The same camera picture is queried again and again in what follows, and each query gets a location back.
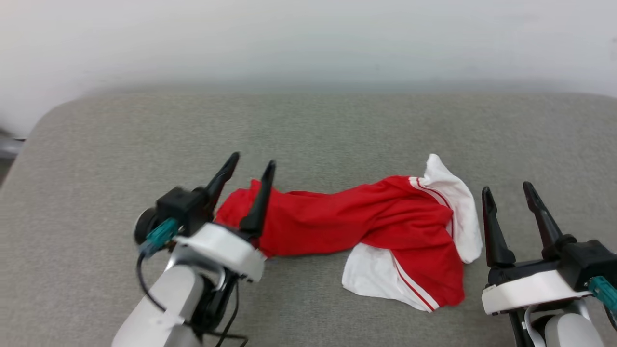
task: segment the teal connector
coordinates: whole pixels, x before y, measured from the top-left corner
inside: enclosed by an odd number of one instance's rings
[[[166,243],[173,240],[178,234],[179,227],[179,223],[175,219],[166,219],[148,234],[146,241],[139,246],[139,252],[143,253],[146,259],[150,258],[154,253],[163,248]]]
[[[613,313],[617,312],[617,290],[604,278],[596,276],[589,282],[589,291]]]

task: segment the gray couch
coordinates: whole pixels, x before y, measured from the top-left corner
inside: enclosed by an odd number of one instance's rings
[[[617,249],[617,100],[592,95],[196,96],[128,94],[57,107],[0,191],[6,346],[109,346],[142,297],[132,227],[175,185],[207,182],[242,158],[223,195],[278,161],[276,186],[335,192],[421,175],[429,153],[469,186],[488,185],[521,261],[540,239],[521,184],[532,181],[564,232]],[[241,285],[232,327],[249,346],[512,346],[507,316],[484,314],[484,256],[466,299],[434,313],[341,286],[347,252],[279,258]],[[166,263],[146,266],[150,283]],[[608,346],[616,333],[595,300]],[[225,346],[237,346],[230,340]]]

